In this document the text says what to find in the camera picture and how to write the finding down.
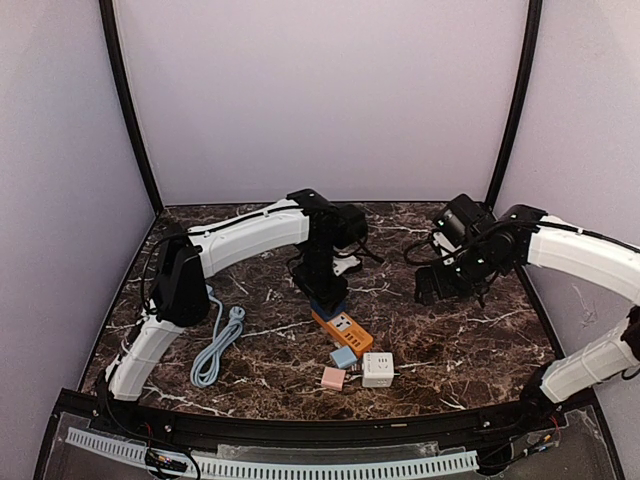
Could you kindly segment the dark blue cube socket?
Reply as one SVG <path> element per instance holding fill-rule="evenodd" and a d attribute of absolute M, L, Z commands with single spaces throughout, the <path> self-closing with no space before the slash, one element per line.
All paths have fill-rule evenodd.
<path fill-rule="evenodd" d="M 312 313 L 325 322 L 343 313 L 346 309 L 346 306 L 347 304 L 345 300 L 341 301 L 339 304 L 331 305 L 329 307 L 321 305 L 315 299 L 310 300 Z"/>

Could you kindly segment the orange power strip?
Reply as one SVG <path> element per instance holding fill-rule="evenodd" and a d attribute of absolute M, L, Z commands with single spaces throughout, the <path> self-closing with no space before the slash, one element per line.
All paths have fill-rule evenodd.
<path fill-rule="evenodd" d="M 349 347 L 358 358 L 373 347 L 373 337 L 346 312 L 327 318 L 318 310 L 312 309 L 311 315 L 334 340 Z"/>

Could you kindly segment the light blue charger plug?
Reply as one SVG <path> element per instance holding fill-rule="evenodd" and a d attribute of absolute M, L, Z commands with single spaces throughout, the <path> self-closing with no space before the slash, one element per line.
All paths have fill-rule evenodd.
<path fill-rule="evenodd" d="M 348 346 L 343 346 L 332 351 L 330 358 L 337 369 L 347 369 L 358 362 L 358 357 Z"/>

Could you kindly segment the white cube socket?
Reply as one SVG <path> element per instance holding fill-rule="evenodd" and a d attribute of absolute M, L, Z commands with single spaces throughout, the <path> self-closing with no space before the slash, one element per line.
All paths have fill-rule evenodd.
<path fill-rule="evenodd" d="M 367 352 L 362 358 L 362 386 L 388 388 L 395 377 L 394 358 L 390 352 Z"/>

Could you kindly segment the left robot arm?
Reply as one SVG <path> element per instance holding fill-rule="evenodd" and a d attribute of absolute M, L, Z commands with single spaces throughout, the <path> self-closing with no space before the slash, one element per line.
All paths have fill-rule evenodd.
<path fill-rule="evenodd" d="M 142 388 L 171 343 L 206 318 L 208 278 L 264 252 L 293 245 L 302 261 L 294 284 L 325 314 L 338 312 L 347 281 L 334 269 L 334 254 L 367 235 L 364 213 L 353 204 L 335 205 L 312 189 L 289 194 L 262 209 L 209 226 L 177 228 L 157 245 L 159 256 L 151 291 L 143 294 L 144 320 L 104 378 L 113 398 L 101 411 L 120 436 L 141 427 L 140 412 L 126 401 Z"/>

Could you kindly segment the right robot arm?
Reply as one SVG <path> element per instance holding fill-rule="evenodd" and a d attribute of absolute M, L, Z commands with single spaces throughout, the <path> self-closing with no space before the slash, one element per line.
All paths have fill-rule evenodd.
<path fill-rule="evenodd" d="M 549 409 L 612 377 L 639 373 L 639 249 L 583 229 L 542 209 L 514 205 L 495 217 L 467 195 L 451 200 L 433 218 L 425 244 L 433 260 L 415 267 L 417 303 L 448 298 L 482 302 L 493 282 L 518 266 L 532 265 L 582 279 L 624 298 L 629 312 L 578 351 L 539 367 L 510 413 L 521 434 L 534 432 Z"/>

